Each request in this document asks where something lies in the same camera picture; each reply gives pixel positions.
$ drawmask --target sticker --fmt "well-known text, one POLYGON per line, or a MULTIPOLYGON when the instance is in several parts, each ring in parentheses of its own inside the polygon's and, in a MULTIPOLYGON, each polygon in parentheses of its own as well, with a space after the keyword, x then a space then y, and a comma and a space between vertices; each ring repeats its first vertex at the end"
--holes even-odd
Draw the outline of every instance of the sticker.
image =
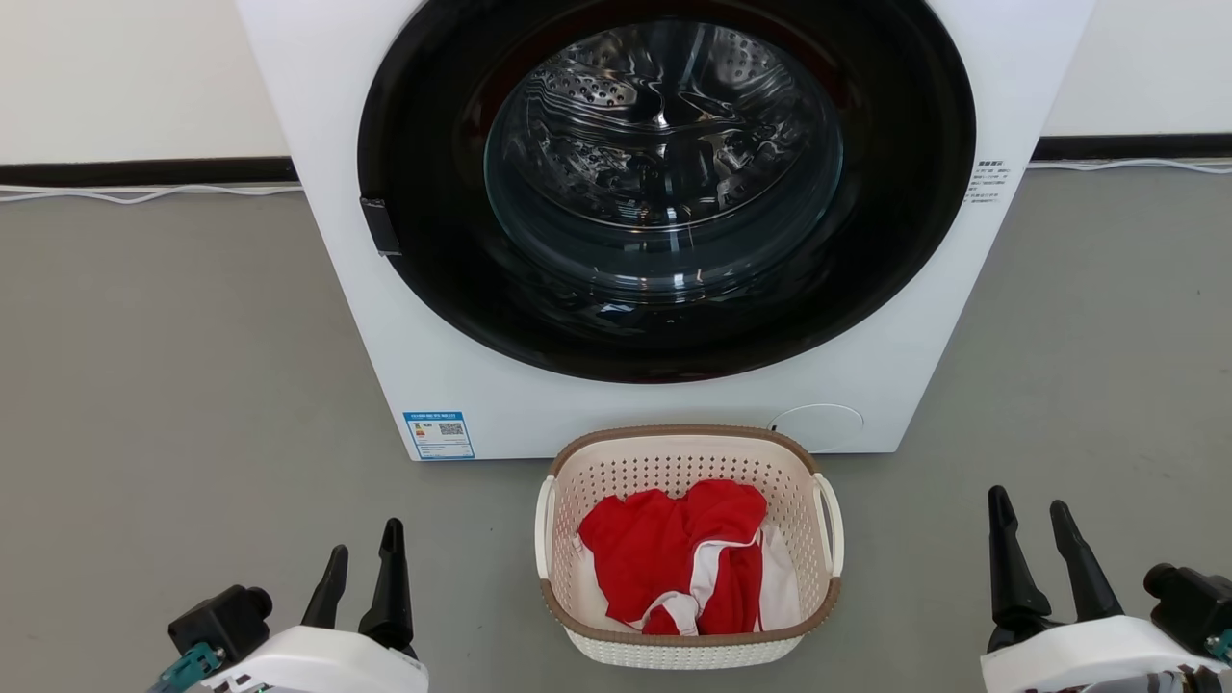
POLYGON ((1009 185, 1013 169, 1004 159, 981 159, 971 171, 971 184, 967 185, 967 202, 988 203, 1000 200, 1009 185))
POLYGON ((420 460, 473 460, 462 412, 403 412, 420 460))

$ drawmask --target red and white garment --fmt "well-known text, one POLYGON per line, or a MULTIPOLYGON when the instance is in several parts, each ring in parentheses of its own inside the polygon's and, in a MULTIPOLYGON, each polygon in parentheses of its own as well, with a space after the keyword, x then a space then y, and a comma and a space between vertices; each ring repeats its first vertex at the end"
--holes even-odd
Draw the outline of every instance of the red and white garment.
POLYGON ((580 589, 601 592, 582 601, 653 635, 796 625, 796 571, 765 515, 765 497, 729 480, 699 482, 676 499, 658 490, 604 498, 578 528, 580 589))

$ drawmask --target black baseboard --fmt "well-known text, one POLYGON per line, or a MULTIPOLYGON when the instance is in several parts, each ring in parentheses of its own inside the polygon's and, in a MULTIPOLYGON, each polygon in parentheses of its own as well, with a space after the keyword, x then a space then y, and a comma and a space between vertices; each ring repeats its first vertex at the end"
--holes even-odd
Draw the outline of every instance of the black baseboard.
POLYGON ((290 157, 244 159, 159 159, 99 164, 20 164, 0 166, 0 185, 116 187, 131 185, 212 185, 298 182, 290 157))
POLYGON ((1232 132, 1041 137, 1031 160, 1214 159, 1225 157, 1232 157, 1232 132))
MULTIPOLYGON (((1232 157, 1232 133, 1042 137, 1032 160, 1199 159, 1232 157)), ((288 157, 244 159, 160 159, 101 164, 20 164, 0 166, 0 185, 107 187, 129 185, 211 185, 297 182, 288 157)))

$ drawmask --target round black door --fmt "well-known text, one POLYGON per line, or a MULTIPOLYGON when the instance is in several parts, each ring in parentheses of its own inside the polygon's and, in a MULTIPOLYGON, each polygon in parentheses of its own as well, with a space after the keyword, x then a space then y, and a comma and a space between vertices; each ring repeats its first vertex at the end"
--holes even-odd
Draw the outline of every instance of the round black door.
POLYGON ((496 351, 701 380, 901 290, 975 134, 924 0, 428 0, 365 106, 361 203, 407 285, 496 351))

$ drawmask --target basket handle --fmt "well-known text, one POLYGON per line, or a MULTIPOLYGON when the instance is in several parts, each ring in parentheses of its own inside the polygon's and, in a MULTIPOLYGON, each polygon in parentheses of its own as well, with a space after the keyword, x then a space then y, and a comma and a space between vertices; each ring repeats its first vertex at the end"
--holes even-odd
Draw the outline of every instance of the basket handle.
POLYGON ((830 577, 843 575, 843 512, 839 511, 839 498, 834 494, 834 487, 825 477, 814 474, 817 487, 813 490, 817 506, 817 524, 822 528, 822 554, 825 557, 825 567, 830 571, 830 577), (825 515, 829 515, 829 528, 827 528, 825 515))
POLYGON ((556 477, 548 476, 540 486, 540 498, 535 504, 535 567, 540 580, 547 580, 552 571, 552 523, 556 515, 556 477))

